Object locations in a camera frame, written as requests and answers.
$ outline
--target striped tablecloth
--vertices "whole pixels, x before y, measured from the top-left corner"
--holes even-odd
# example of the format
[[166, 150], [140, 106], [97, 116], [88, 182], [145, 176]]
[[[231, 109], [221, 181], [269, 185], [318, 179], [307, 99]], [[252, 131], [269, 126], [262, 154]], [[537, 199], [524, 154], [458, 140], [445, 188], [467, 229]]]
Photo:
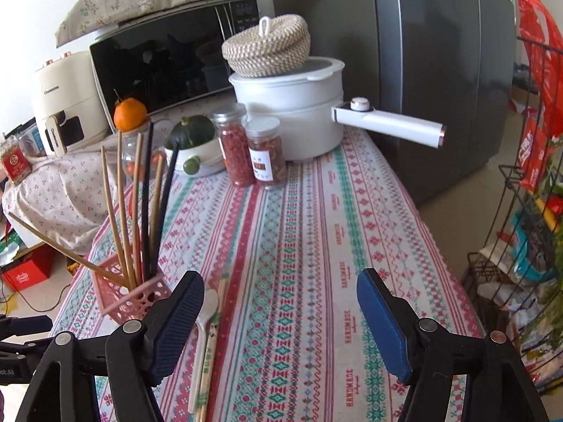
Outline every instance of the striped tablecloth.
[[[380, 420], [399, 417], [405, 387], [387, 373], [356, 300], [356, 275], [375, 267], [420, 316], [477, 335], [473, 311], [427, 227], [367, 134], [346, 129], [341, 147], [289, 165], [284, 190], [230, 186], [226, 173], [176, 177], [160, 266], [172, 288], [186, 270], [209, 287], [229, 273], [213, 369], [213, 421]], [[112, 250], [107, 221], [90, 258]], [[81, 270], [53, 332], [111, 333], [91, 276]], [[172, 376], [155, 394], [164, 420], [188, 414], [194, 330]], [[114, 421], [98, 378], [102, 422]], [[459, 420], [463, 380], [454, 379], [449, 420]]]

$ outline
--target microwave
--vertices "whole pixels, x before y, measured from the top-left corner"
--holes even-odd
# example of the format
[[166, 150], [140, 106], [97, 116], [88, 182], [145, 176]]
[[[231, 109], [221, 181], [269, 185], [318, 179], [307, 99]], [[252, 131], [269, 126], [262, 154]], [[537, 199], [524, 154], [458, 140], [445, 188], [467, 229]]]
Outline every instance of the microwave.
[[117, 97], [153, 115], [232, 88], [221, 53], [231, 36], [274, 17], [272, 0], [201, 1], [106, 31], [90, 46], [96, 86], [112, 131]]

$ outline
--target chopstick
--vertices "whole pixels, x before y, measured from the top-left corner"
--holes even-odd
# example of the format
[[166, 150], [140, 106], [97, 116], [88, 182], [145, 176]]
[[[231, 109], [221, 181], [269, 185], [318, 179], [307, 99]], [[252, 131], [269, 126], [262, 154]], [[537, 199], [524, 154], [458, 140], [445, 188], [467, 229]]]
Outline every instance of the chopstick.
[[123, 238], [123, 250], [125, 251], [125, 268], [122, 268], [123, 276], [129, 281], [129, 289], [136, 287], [134, 277], [133, 259], [131, 256], [131, 245], [129, 244], [129, 231], [127, 229], [127, 216], [125, 212], [125, 199], [123, 197], [123, 167], [122, 167], [122, 138], [121, 132], [117, 136], [117, 193], [119, 198], [119, 219], [121, 221], [121, 236]]
[[133, 173], [133, 194], [131, 197], [132, 210], [131, 222], [133, 222], [133, 266], [135, 285], [140, 286], [143, 283], [143, 269], [141, 268], [141, 246], [139, 243], [139, 228], [137, 222], [139, 221], [139, 173], [141, 170], [141, 154], [143, 153], [143, 134], [137, 135], [137, 148], [135, 151], [135, 168]]
[[148, 126], [147, 149], [145, 155], [145, 176], [143, 180], [143, 192], [141, 194], [141, 243], [143, 244], [143, 280], [148, 281], [151, 273], [151, 248], [148, 240], [148, 183], [150, 182], [150, 165], [153, 146], [154, 123]]
[[9, 212], [8, 216], [11, 219], [15, 220], [16, 222], [18, 222], [19, 225], [23, 226], [28, 232], [30, 232], [31, 234], [37, 236], [42, 241], [49, 244], [53, 249], [59, 251], [62, 255], [66, 255], [68, 258], [74, 260], [75, 262], [78, 262], [80, 265], [83, 265], [86, 268], [91, 269], [92, 271], [98, 273], [100, 276], [106, 277], [109, 280], [113, 281], [114, 283], [119, 284], [120, 286], [125, 286], [125, 287], [127, 286], [126, 280], [121, 276], [111, 273], [106, 269], [100, 268], [99, 266], [94, 265], [93, 263], [90, 263], [88, 260], [82, 258], [80, 255], [75, 254], [71, 250], [67, 248], [63, 248], [63, 246], [57, 244], [52, 239], [45, 236], [43, 233], [37, 231], [35, 228], [33, 228], [31, 225], [28, 225], [26, 222], [24, 222], [19, 217], [14, 215], [12, 212]]
[[117, 259], [119, 260], [119, 266], [121, 268], [126, 267], [125, 254], [123, 253], [123, 248], [121, 246], [121, 239], [119, 238], [119, 232], [117, 230], [117, 221], [115, 220], [115, 212], [113, 210], [112, 194], [109, 190], [109, 180], [108, 180], [108, 162], [106, 161], [105, 148], [102, 146], [102, 174], [103, 174], [103, 187], [105, 190], [106, 203], [108, 204], [108, 215], [109, 223], [112, 227], [113, 240], [115, 241], [115, 251], [117, 253]]
[[219, 323], [221, 322], [221, 313], [223, 312], [224, 297], [227, 289], [228, 277], [221, 278], [217, 293], [219, 295], [219, 307], [213, 315], [209, 324], [209, 336], [207, 346], [205, 348], [205, 358], [203, 360], [202, 379], [199, 384], [199, 393], [197, 404], [201, 407], [196, 413], [196, 422], [205, 422], [207, 416], [207, 403], [209, 403], [209, 391], [211, 388], [211, 375], [213, 372], [213, 363], [215, 362], [215, 352], [217, 350], [217, 337], [219, 336]]
[[174, 177], [174, 167], [176, 166], [176, 161], [178, 160], [178, 150], [179, 150], [178, 145], [174, 144], [174, 152], [172, 153], [170, 166], [168, 166], [168, 173], [166, 175], [166, 181], [164, 182], [164, 191], [162, 192], [162, 200], [160, 201], [160, 208], [158, 211], [158, 226], [156, 229], [156, 234], [154, 239], [155, 251], [153, 252], [151, 266], [150, 266], [151, 277], [154, 277], [157, 274], [158, 253], [160, 250], [160, 241], [162, 240], [164, 217], [166, 215], [166, 208], [168, 207], [168, 197], [170, 197], [170, 188], [172, 187], [172, 179]]
[[162, 171], [164, 169], [164, 156], [160, 154], [157, 164], [157, 177], [154, 181], [154, 192], [153, 192], [153, 207], [150, 213], [150, 251], [158, 252], [158, 249], [154, 249], [156, 232], [158, 226], [158, 204], [160, 202], [160, 189], [162, 187]]

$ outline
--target microwave control panel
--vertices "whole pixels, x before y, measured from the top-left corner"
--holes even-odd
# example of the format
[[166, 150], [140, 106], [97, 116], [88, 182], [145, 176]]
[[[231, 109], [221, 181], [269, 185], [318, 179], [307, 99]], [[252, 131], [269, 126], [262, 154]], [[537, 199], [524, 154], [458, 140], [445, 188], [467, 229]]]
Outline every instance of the microwave control panel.
[[254, 27], [260, 22], [256, 0], [240, 0], [231, 3], [235, 33]]

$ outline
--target refrigerator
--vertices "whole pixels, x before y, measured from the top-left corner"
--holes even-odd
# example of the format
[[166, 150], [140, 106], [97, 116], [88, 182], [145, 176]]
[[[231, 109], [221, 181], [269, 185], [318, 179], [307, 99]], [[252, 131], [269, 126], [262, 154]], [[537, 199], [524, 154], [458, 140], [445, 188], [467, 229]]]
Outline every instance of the refrigerator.
[[338, 58], [344, 97], [443, 123], [441, 149], [372, 134], [417, 205], [499, 149], [516, 48], [514, 0], [274, 0], [311, 54]]

